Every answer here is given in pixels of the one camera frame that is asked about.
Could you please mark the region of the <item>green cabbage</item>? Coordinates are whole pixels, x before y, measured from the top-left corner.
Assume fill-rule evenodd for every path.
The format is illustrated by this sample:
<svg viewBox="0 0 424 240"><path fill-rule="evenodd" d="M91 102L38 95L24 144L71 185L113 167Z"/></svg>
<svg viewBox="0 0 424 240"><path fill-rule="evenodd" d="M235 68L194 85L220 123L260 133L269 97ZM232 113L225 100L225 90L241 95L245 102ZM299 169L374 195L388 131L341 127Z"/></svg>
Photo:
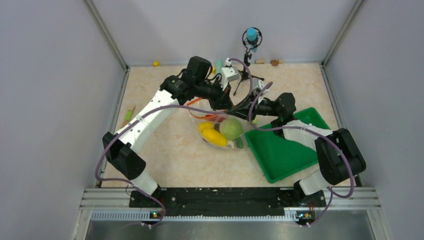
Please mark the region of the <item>green cabbage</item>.
<svg viewBox="0 0 424 240"><path fill-rule="evenodd" d="M242 123L235 118L228 118L223 120L219 125L219 132L227 140L236 140L242 136L244 130Z"/></svg>

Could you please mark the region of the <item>clear zip bag orange zipper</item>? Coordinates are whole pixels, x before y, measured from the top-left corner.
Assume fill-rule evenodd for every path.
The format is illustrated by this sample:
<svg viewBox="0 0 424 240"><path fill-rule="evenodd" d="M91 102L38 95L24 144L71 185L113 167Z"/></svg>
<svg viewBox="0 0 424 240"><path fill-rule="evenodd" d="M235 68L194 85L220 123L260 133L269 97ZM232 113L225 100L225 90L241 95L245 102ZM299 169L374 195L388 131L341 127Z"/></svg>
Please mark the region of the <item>clear zip bag orange zipper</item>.
<svg viewBox="0 0 424 240"><path fill-rule="evenodd" d="M189 110L189 113L190 113L190 118L196 124L197 132L199 133L199 135L201 137L202 137L201 132L198 131L198 124L201 123L201 122L213 122L214 123L214 129L220 133L219 126L220 126L220 123L222 121L221 122L217 122L217 121L209 121L209 120L204 119L204 116L206 116L206 115L216 115L215 113L214 114L211 114L211 113L204 113L204 112L198 112L198 111L193 111L193 110ZM228 115L228 114L219 114L219 115L221 115L223 117L226 117L226 119L233 118L233 119L237 119L237 120L239 120L241 122L241 120L239 118L237 118L235 116L232 116L232 115ZM244 143L244 146L245 146L245 141L244 141L245 128L244 128L244 125L243 124L242 124L242 127L243 127L243 134L242 134L242 136L240 138L243 140L243 143ZM203 137L202 137L202 140L204 142L206 142L207 144L209 144L211 146L214 146L214 147L217 147L217 148L221 148L221 149L237 149L236 146L235 146L234 140L227 140L227 142L228 142L227 143L227 146L224 146L224 147L217 146L217 145L214 145L212 143L209 143Z"/></svg>

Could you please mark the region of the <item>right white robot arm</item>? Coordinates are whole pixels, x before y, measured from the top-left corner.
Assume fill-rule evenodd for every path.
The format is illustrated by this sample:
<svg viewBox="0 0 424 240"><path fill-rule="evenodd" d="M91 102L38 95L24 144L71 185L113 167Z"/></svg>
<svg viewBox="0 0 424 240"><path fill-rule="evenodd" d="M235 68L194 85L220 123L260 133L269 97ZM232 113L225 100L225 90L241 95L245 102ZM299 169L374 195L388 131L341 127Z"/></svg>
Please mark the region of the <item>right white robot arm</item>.
<svg viewBox="0 0 424 240"><path fill-rule="evenodd" d="M345 180L353 187L354 176L366 170L366 162L352 134L345 128L330 130L310 107L296 113L292 93L277 99L249 97L229 114L253 122L258 115L275 119L246 133L253 155L269 183L276 183L314 164L318 169L294 184L293 200L307 206L314 194Z"/></svg>

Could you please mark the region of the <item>red chili pepper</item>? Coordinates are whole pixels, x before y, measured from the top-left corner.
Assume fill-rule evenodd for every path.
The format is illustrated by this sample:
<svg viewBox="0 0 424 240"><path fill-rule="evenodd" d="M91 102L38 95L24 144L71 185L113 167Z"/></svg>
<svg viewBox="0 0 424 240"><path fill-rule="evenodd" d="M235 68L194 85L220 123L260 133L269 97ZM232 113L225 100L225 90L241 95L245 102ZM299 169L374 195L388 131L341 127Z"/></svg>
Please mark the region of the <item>red chili pepper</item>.
<svg viewBox="0 0 424 240"><path fill-rule="evenodd" d="M222 122L223 120L226 119L226 117L219 114L213 114L213 115L208 114L204 116L204 119L208 121L212 121L212 122Z"/></svg>

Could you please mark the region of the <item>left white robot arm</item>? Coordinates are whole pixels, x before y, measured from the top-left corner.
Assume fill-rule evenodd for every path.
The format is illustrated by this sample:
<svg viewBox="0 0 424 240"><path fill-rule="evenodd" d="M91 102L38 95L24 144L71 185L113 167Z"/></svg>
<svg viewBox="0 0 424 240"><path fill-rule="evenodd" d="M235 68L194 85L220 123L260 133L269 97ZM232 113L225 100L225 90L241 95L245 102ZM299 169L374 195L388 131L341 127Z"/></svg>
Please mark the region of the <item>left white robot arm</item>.
<svg viewBox="0 0 424 240"><path fill-rule="evenodd" d="M103 138L106 159L124 175L123 181L141 191L141 200L149 207L160 202L160 186L146 170L146 162L138 155L142 146L160 124L178 108L193 110L186 103L194 98L208 100L211 111L205 114L226 114L233 109L228 78L235 70L231 59L221 67L218 79L208 74L212 64L200 56L190 58L187 66L177 75L170 75L160 84L148 104L116 133L107 132Z"/></svg>

